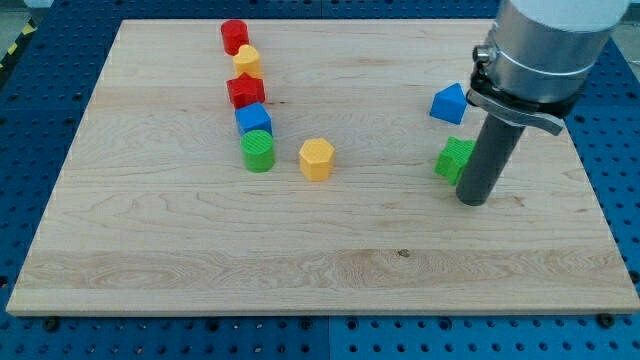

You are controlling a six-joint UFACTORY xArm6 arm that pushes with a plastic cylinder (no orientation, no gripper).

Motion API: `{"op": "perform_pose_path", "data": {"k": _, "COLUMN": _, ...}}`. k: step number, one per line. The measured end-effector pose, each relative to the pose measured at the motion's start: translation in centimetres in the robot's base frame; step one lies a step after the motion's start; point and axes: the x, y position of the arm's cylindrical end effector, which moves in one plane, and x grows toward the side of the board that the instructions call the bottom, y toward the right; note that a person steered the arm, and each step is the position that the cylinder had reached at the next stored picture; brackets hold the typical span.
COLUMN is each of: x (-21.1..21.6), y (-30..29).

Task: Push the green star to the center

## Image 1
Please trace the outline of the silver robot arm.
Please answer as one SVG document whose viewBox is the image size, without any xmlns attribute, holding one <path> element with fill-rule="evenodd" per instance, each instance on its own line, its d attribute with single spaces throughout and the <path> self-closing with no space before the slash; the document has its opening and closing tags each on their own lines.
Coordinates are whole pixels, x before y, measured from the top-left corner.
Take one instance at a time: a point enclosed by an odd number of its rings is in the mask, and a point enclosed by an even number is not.
<svg viewBox="0 0 640 360">
<path fill-rule="evenodd" d="M 473 50 L 467 101 L 514 127 L 552 135 L 629 0 L 504 0 L 486 40 Z"/>
</svg>

